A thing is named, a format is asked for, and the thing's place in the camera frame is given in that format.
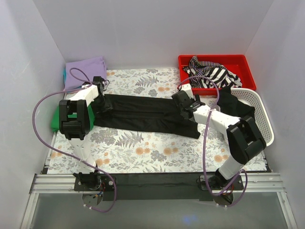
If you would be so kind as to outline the black t shirt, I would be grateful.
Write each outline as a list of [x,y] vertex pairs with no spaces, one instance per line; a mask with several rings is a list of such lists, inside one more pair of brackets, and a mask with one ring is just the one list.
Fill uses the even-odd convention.
[[197,123],[184,119],[172,99],[106,94],[91,103],[94,124],[131,131],[175,134],[198,139]]

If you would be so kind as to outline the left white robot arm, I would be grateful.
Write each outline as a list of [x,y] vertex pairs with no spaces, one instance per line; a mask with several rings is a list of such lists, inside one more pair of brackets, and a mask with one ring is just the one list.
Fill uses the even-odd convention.
[[59,102],[59,130],[69,141],[80,164],[75,175],[79,185],[92,191],[105,189],[91,155],[88,134],[94,124],[94,115],[112,110],[110,100],[103,94],[106,82],[102,77],[95,76],[91,86],[84,83],[73,97]]

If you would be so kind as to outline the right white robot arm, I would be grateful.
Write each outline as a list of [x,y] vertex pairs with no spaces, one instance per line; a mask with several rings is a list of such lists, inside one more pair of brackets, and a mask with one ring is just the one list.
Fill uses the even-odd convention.
[[266,148],[266,142],[251,116],[244,118],[224,114],[205,105],[200,99],[190,97],[184,90],[172,95],[172,99],[181,111],[182,117],[223,134],[228,141],[230,156],[221,165],[208,182],[214,187],[228,189],[233,177],[253,157]]

